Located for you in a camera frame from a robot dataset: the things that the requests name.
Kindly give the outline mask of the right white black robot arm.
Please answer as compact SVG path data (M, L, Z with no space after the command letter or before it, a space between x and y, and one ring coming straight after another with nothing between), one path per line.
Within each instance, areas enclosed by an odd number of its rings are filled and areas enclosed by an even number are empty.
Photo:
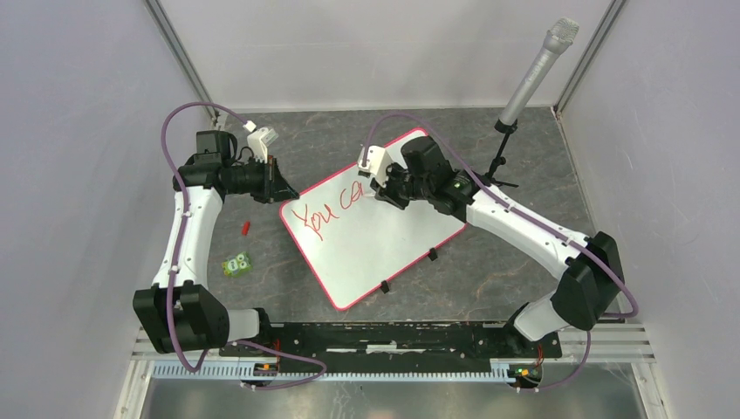
M624 288L612 237L569 230L516 203L472 169L452 168L429 136L405 143L401 157L398 163L378 146L360 152L358 170L370 179L377 200L399 210L425 201L445 216L502 238L558 280L553 292L525 304L508 320L504 345L511 354L526 356L548 333L568 326L589 331L608 316Z

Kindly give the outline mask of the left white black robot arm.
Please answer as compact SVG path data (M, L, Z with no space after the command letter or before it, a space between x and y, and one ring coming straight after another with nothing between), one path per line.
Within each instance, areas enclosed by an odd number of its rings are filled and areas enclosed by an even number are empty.
M272 127L247 137L252 155L236 156L236 137L201 131L196 152L173 178L175 216L160 269L150 287L134 294L133 309L159 354L223 347L230 333L226 307L207 289L209 249L216 219L228 195L249 195L258 203L297 199L267 147L278 137Z

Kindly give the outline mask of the white board with pink rim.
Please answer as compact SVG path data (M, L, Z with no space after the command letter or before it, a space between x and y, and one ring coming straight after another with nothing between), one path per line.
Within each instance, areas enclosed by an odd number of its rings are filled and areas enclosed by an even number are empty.
M345 311L464 230L425 201L374 199L352 163L283 203L279 215L332 306Z

